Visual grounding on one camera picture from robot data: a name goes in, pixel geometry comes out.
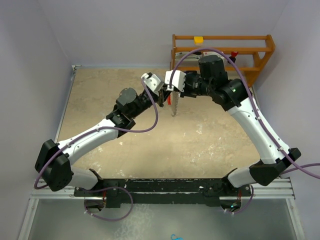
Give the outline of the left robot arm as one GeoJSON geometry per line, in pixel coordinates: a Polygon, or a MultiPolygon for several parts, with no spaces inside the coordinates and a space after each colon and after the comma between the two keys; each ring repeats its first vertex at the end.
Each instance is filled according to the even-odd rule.
{"type": "Polygon", "coordinates": [[[39,177],[53,192],[75,185],[98,196],[103,191],[98,174],[94,170],[76,170],[72,165],[100,145],[134,132],[134,119],[154,104],[163,107],[169,95],[164,88],[158,94],[149,88],[141,94],[131,87],[123,89],[113,110],[97,125],[59,143],[49,139],[42,144],[34,166],[39,177]]]}

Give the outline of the red grey key holder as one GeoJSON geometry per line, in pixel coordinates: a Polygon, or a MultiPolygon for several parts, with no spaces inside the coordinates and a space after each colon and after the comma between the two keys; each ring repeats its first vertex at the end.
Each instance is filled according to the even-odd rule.
{"type": "Polygon", "coordinates": [[[179,93],[173,91],[167,98],[167,103],[170,106],[172,116],[175,117],[178,112],[178,104],[179,104],[179,93]]]}

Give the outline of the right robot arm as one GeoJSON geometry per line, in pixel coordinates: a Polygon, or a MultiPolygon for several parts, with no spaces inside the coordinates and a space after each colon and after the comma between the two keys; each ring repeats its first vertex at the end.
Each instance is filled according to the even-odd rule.
{"type": "Polygon", "coordinates": [[[269,185],[292,162],[301,157],[297,147],[289,147],[275,133],[263,116],[253,95],[241,79],[228,79],[223,60],[207,55],[198,61],[200,72],[186,71],[181,97],[208,96],[220,105],[243,128],[255,146],[259,161],[249,167],[235,169],[225,176],[222,190],[228,196],[235,195],[240,187],[258,183],[269,185]]]}

